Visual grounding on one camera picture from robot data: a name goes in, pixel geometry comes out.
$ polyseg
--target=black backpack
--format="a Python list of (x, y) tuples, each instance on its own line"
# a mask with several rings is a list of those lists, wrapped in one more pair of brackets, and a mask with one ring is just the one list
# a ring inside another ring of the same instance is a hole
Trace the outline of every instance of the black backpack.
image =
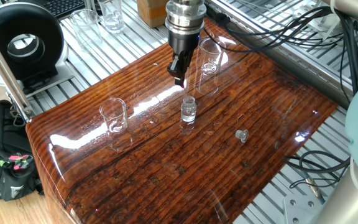
[(0, 199), (15, 200), (42, 194), (25, 122), (9, 101), (0, 101)]

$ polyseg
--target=tall glass cylinder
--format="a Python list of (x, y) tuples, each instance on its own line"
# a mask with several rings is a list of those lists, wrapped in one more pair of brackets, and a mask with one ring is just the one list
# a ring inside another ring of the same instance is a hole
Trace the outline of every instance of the tall glass cylinder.
[(197, 49), (196, 58), (196, 89), (204, 94), (213, 96), (219, 88), (217, 76), (220, 73), (223, 50), (220, 46), (226, 47), (224, 42), (215, 43), (210, 38), (201, 40)]
[(112, 33), (119, 33), (124, 29), (122, 18), (122, 0), (98, 0), (103, 13), (106, 29)]

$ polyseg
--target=backpack strap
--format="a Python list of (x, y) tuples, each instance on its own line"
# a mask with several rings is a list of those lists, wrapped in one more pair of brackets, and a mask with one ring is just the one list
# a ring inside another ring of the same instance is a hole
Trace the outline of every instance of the backpack strap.
[(35, 180), (35, 189), (37, 189), (39, 195), (44, 195), (44, 190), (42, 189), (41, 180)]

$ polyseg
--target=metal bracket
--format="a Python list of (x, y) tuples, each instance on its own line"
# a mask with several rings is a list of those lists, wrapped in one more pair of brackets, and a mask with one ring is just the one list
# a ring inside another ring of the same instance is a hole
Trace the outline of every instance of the metal bracket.
[(286, 224), (308, 224), (323, 205), (314, 195), (287, 195), (284, 198)]

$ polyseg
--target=metal grid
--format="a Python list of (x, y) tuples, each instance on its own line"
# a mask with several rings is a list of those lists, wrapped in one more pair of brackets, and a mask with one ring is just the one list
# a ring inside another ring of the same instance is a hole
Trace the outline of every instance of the metal grid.
[[(122, 9), (126, 24), (123, 33), (111, 35), (101, 26), (103, 45), (95, 45), (87, 52), (82, 51), (75, 40), (70, 21), (68, 19), (61, 21), (69, 49), (65, 63), (72, 71), (74, 78), (30, 97), (29, 101), (37, 114), (63, 103), (108, 75), (114, 75), (114, 72), (167, 41), (167, 29), (164, 26), (150, 29), (143, 23), (137, 14), (135, 0), (123, 0)], [(310, 150), (321, 150), (331, 152), (341, 159), (348, 157), (349, 140), (344, 130), (345, 115), (346, 111), (338, 108), (298, 151), (298, 155)], [(314, 156), (310, 159), (323, 166), (334, 165), (332, 161), (323, 157)], [(328, 177), (325, 174), (312, 174), (311, 176)], [(298, 179), (301, 179), (300, 173), (285, 166), (234, 223), (284, 223), (284, 197), (290, 194), (312, 195), (306, 185), (289, 189), (288, 186)], [(334, 187), (322, 190), (325, 196), (329, 196)]]
[[(296, 14), (297, 9), (305, 5), (315, 5), (316, 1), (313, 0), (218, 0), (229, 3), (232, 7), (238, 9), (243, 13), (244, 18), (248, 17), (252, 20), (261, 24), (264, 29), (267, 30), (278, 30), (284, 28)], [(322, 38), (324, 32), (318, 31), (314, 27), (308, 27), (298, 34), (297, 38), (310, 39), (310, 38)], [(306, 42), (307, 44), (321, 44), (322, 41)], [(331, 71), (330, 75), (337, 81), (334, 83), (337, 88), (339, 88), (339, 69), (341, 64), (341, 54), (342, 54), (342, 42), (334, 44), (329, 47), (300, 47), (299, 45), (290, 44), (292, 47), (296, 48), (299, 53), (306, 55), (309, 58), (314, 59), (321, 66), (326, 67)], [(344, 57), (343, 63), (343, 82), (344, 87), (347, 88), (348, 92), (351, 92), (351, 79), (350, 79), (350, 69), (349, 62), (347, 59), (347, 54)]]

